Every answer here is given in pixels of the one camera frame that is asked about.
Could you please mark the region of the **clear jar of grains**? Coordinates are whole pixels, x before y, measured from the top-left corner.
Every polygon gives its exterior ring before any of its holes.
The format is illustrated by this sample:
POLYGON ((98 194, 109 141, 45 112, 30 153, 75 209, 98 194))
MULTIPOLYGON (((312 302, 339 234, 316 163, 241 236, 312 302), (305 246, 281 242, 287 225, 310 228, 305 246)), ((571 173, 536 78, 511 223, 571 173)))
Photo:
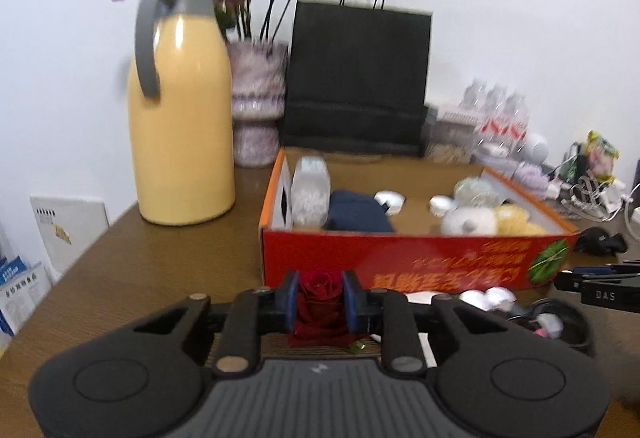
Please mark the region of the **clear jar of grains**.
POLYGON ((439 164, 469 164, 482 121, 474 111, 428 104, 422 130, 424 158, 439 164))

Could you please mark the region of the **yellow thermos jug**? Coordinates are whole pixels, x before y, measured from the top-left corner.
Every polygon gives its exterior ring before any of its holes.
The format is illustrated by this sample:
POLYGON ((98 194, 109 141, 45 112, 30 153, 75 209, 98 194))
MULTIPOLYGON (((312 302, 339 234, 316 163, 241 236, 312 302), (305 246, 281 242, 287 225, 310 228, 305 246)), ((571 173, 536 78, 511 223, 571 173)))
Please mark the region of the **yellow thermos jug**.
POLYGON ((214 0, 140 0, 127 98, 146 221, 188 226, 232 209, 231 84, 214 0))

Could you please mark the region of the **white plastic bottle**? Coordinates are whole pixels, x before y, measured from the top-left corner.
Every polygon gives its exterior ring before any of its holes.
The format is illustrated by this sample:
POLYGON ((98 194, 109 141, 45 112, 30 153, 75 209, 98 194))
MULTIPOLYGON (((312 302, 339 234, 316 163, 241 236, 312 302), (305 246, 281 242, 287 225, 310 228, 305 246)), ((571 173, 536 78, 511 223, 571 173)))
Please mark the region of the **white plastic bottle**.
POLYGON ((331 178, 321 156, 303 156, 291 186, 292 219, 296 227, 321 227, 328 216, 331 178))

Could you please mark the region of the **dark blue pouch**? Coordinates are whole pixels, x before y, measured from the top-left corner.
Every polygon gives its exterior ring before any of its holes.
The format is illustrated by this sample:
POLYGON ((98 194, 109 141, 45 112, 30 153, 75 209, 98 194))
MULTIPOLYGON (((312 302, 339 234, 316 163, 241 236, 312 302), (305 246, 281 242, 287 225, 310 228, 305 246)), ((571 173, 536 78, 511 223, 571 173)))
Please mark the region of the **dark blue pouch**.
POLYGON ((347 190, 331 193, 324 228, 359 233, 394 232, 387 219, 386 208, 373 196, 347 190))

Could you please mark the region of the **water bottle pack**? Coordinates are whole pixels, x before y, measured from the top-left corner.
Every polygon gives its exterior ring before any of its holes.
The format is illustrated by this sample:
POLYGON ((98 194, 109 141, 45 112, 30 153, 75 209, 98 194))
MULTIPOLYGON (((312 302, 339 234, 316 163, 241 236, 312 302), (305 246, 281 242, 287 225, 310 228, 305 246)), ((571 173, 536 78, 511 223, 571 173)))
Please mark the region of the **water bottle pack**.
POLYGON ((508 88, 499 84, 488 88, 484 80, 474 78, 466 87, 460 106, 480 118, 475 131, 475 154, 516 158, 528 132, 525 94, 519 91, 509 94, 508 88))

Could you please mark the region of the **blue white box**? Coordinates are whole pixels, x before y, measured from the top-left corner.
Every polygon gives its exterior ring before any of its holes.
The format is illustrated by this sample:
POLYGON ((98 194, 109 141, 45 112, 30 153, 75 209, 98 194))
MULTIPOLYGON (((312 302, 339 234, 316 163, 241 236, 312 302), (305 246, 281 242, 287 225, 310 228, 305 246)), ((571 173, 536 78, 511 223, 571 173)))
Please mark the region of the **blue white box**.
POLYGON ((25 264, 21 258, 1 259, 1 331, 15 336, 51 289, 46 267, 25 264))

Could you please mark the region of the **white plastic lid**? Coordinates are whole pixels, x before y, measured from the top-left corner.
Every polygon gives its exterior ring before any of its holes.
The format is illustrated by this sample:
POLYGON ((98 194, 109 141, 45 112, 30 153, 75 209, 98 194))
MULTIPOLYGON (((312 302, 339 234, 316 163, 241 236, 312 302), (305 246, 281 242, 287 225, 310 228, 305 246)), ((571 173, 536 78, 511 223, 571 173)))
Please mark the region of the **white plastic lid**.
POLYGON ((450 210, 457 207, 457 202, 446 195, 434 195, 430 199, 430 212, 433 216, 442 218, 450 210))

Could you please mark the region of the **red cardboard box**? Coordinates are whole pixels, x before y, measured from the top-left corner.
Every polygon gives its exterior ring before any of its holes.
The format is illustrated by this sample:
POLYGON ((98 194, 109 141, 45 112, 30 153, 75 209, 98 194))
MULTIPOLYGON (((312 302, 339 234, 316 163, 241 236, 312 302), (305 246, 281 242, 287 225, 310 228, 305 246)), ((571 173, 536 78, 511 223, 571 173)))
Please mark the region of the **red cardboard box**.
POLYGON ((390 233, 326 231, 293 224, 291 184, 306 151, 283 148, 273 164, 259 218, 262 280, 277 285, 288 270, 303 284, 336 282, 345 270, 367 288, 412 293, 457 293, 504 286, 528 290, 553 280, 575 245, 578 228, 522 187, 489 167, 441 165, 400 156, 326 156, 332 187, 367 196, 390 190, 405 203, 390 217, 390 233), (535 234, 512 231, 496 236, 445 236, 430 211, 435 195, 450 194, 456 183, 479 176, 501 201, 520 206, 539 227, 535 234))

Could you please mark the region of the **white round lamp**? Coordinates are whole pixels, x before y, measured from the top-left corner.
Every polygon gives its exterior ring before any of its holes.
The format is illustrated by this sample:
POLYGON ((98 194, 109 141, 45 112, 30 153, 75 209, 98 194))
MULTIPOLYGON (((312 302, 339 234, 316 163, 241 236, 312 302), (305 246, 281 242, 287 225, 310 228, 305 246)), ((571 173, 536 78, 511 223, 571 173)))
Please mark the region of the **white round lamp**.
POLYGON ((543 135, 531 132, 525 138, 518 154, 523 162, 530 164, 544 164, 549 156, 549 143, 543 135))

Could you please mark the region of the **black paper bag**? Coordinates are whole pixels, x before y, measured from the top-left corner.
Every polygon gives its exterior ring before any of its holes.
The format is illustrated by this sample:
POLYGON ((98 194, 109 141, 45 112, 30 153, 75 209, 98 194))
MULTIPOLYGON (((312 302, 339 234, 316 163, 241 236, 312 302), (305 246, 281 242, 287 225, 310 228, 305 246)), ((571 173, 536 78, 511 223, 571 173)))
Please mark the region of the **black paper bag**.
POLYGON ((286 72, 282 146, 417 156, 432 16, 300 0, 286 72))

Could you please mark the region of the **yellow sponge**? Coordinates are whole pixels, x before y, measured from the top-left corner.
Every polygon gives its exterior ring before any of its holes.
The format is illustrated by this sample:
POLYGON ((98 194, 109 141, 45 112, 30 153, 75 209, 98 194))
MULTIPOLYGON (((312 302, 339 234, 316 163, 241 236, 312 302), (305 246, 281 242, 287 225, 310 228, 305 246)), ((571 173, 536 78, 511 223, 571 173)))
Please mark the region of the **yellow sponge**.
POLYGON ((543 236, 547 231, 530 220, 530 213, 516 204, 502 204, 494 208, 499 236, 543 236))

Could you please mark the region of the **red artificial rose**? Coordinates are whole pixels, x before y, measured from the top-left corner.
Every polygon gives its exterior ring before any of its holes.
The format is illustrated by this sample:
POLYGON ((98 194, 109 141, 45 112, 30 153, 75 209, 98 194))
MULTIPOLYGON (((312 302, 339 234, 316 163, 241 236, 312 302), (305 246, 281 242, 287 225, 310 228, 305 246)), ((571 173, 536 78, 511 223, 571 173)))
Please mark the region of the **red artificial rose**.
POLYGON ((293 348, 350 348, 364 334, 349 331, 340 274, 301 271, 296 294, 296 315, 288 344, 293 348))

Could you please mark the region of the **white calendar card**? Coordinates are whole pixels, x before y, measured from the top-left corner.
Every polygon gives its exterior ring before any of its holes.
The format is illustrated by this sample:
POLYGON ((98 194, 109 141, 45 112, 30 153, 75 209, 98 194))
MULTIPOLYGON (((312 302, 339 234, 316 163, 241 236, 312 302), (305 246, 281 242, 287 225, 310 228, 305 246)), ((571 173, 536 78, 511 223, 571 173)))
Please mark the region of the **white calendar card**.
POLYGON ((32 195, 30 205, 54 283, 110 228, 105 204, 96 198, 32 195))

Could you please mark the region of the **purple hair scrunchie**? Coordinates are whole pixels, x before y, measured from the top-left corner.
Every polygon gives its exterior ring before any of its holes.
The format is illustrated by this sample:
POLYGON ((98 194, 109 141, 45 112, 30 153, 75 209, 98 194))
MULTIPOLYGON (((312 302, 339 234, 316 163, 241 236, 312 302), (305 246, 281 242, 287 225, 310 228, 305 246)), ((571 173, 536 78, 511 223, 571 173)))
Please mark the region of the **purple hair scrunchie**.
POLYGON ((514 184, 532 195, 543 198, 549 187, 549 176, 542 168, 535 164, 522 163, 512 175, 514 184))

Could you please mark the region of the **purple textured vase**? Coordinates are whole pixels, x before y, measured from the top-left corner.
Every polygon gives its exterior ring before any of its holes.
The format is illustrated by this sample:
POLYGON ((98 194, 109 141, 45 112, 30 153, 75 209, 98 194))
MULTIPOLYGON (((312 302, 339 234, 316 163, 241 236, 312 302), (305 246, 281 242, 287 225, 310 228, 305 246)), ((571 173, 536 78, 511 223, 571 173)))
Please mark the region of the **purple textured vase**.
POLYGON ((288 46, 232 42, 233 154, 236 166, 264 167, 279 151, 277 121, 284 114, 288 46))

